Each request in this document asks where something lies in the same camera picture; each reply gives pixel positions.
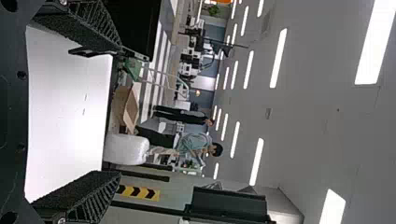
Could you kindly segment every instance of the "fluorescent light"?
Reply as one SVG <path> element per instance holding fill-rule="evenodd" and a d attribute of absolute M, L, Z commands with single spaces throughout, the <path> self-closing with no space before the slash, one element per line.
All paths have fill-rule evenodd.
<path fill-rule="evenodd" d="M 247 27 L 247 20 L 248 20 L 248 7 L 245 7 L 245 15 L 244 15 L 244 21 L 242 22 L 241 36 L 244 36 L 245 34 L 245 29 Z"/>
<path fill-rule="evenodd" d="M 216 124 L 216 131 L 218 131 L 218 130 L 219 130 L 220 119 L 221 119 L 221 109 L 219 110 L 218 121 L 217 121 L 217 124 Z"/>
<path fill-rule="evenodd" d="M 231 159 L 233 159 L 233 156 L 235 155 L 235 149 L 236 149 L 236 143 L 238 142 L 238 135 L 239 135 L 239 126 L 241 123 L 239 121 L 236 122 L 235 124 L 235 131 L 233 131 L 233 144 L 231 145 Z"/>
<path fill-rule="evenodd" d="M 233 45 L 235 43 L 235 38 L 236 38 L 236 31 L 238 30 L 238 23 L 236 23 L 233 26 L 233 40 L 231 40 L 231 44 Z"/>
<path fill-rule="evenodd" d="M 260 0 L 259 10 L 257 11 L 257 17 L 260 17 L 262 15 L 262 10 L 263 9 L 264 9 L 264 0 Z"/>
<path fill-rule="evenodd" d="M 215 105 L 215 109 L 213 111 L 213 119 L 216 120 L 216 115 L 218 113 L 218 107 Z"/>
<path fill-rule="evenodd" d="M 329 189 L 319 224 L 341 224 L 345 207 L 346 201 Z"/>
<path fill-rule="evenodd" d="M 245 74 L 244 89 L 248 88 L 248 81 L 250 79 L 251 65 L 253 65 L 254 50 L 252 50 L 248 55 L 247 60 L 247 73 Z"/>
<path fill-rule="evenodd" d="M 235 9 L 236 9 L 236 0 L 233 1 L 233 12 L 231 13 L 231 20 L 233 20 L 233 17 L 235 16 Z"/>
<path fill-rule="evenodd" d="M 219 79 L 220 79 L 220 74 L 218 74 L 218 78 L 216 78 L 216 86 L 215 86 L 215 91 L 218 89 L 219 87 Z"/>
<path fill-rule="evenodd" d="M 219 173 L 219 163 L 216 162 L 215 173 L 213 174 L 213 179 L 217 179 L 218 178 L 218 173 Z"/>
<path fill-rule="evenodd" d="M 224 77 L 224 85 L 223 85 L 223 89 L 227 89 L 227 82 L 228 82 L 228 74 L 230 73 L 230 67 L 227 67 L 227 69 L 225 70 L 225 77 Z"/>
<path fill-rule="evenodd" d="M 395 17 L 394 0 L 376 0 L 364 41 L 355 85 L 378 81 Z"/>
<path fill-rule="evenodd" d="M 276 50 L 274 68 L 273 68 L 273 73 L 271 75 L 271 82 L 270 82 L 271 89 L 276 87 L 277 78 L 279 77 L 280 64 L 282 63 L 282 56 L 283 56 L 283 51 L 285 49 L 285 42 L 286 42 L 287 35 L 288 35 L 287 28 L 283 29 L 279 35 L 279 41 L 277 42 L 277 50 Z"/>
<path fill-rule="evenodd" d="M 199 4 L 199 8 L 198 8 L 198 16 L 197 16 L 197 21 L 199 21 L 201 19 L 201 13 L 202 13 L 202 3 L 204 1 L 201 1 Z"/>
<path fill-rule="evenodd" d="M 254 157 L 253 168 L 251 169 L 251 176 L 249 185 L 255 186 L 257 180 L 257 174 L 260 168 L 260 161 L 262 160 L 262 150 L 264 149 L 264 140 L 259 138 L 259 142 L 257 143 L 256 148 L 256 156 Z"/>
<path fill-rule="evenodd" d="M 231 90 L 233 90 L 233 87 L 235 86 L 236 73 L 238 73 L 238 64 L 239 62 L 236 61 L 233 65 L 233 79 L 231 80 Z"/>
<path fill-rule="evenodd" d="M 228 114 L 225 114 L 224 123 L 223 123 L 223 130 L 221 133 L 221 141 L 224 141 L 225 134 L 227 133 L 227 123 L 228 123 Z"/>

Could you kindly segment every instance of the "black pants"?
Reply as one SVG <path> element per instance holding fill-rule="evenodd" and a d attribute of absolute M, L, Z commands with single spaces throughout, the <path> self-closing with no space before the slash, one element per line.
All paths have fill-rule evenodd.
<path fill-rule="evenodd" d="M 145 129 L 139 126 L 136 126 L 136 129 L 139 131 L 137 136 L 147 138 L 152 146 L 173 148 L 175 141 L 174 135 L 157 133 L 150 129 Z"/>
<path fill-rule="evenodd" d="M 154 113 L 154 116 L 158 118 L 165 118 L 174 121 L 180 121 L 183 123 L 199 124 L 199 125 L 205 124 L 205 120 L 206 120 L 206 118 L 199 118 L 193 115 L 182 114 L 181 113 L 183 111 L 182 109 L 175 109 L 175 108 L 157 105 L 156 110 L 157 112 Z"/>

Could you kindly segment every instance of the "black metal frame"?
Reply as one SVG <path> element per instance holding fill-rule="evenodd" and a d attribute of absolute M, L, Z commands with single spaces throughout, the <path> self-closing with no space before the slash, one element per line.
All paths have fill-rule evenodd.
<path fill-rule="evenodd" d="M 25 32 L 43 4 L 0 1 L 0 217 L 13 213 L 18 223 L 43 223 L 24 198 L 29 105 Z"/>

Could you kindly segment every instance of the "man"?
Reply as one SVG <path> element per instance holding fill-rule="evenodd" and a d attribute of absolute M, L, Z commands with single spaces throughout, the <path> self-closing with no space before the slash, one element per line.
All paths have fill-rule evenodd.
<path fill-rule="evenodd" d="M 190 155 L 198 157 L 209 153 L 214 157 L 219 157 L 222 154 L 223 148 L 218 143 L 213 143 L 212 138 L 205 133 L 187 133 L 180 137 L 177 141 L 177 146 L 174 148 L 175 135 L 162 134 L 136 126 L 137 136 L 145 137 L 149 143 L 156 147 L 163 147 L 156 149 L 154 153 L 159 154 L 177 154 L 178 156 Z"/>
<path fill-rule="evenodd" d="M 162 105 L 153 107 L 154 116 L 158 118 L 165 118 L 174 121 L 181 121 L 189 124 L 207 125 L 212 127 L 215 124 L 213 119 L 208 118 L 205 113 L 200 111 L 188 111 L 182 109 L 171 108 Z"/>

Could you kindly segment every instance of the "hazard tape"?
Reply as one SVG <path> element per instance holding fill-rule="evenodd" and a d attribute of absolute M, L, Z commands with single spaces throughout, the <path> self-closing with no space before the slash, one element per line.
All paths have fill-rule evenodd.
<path fill-rule="evenodd" d="M 156 189 L 147 189 L 147 188 L 120 185 L 119 188 L 117 189 L 117 194 L 129 198 L 149 200 L 154 202 L 160 201 L 160 191 Z"/>

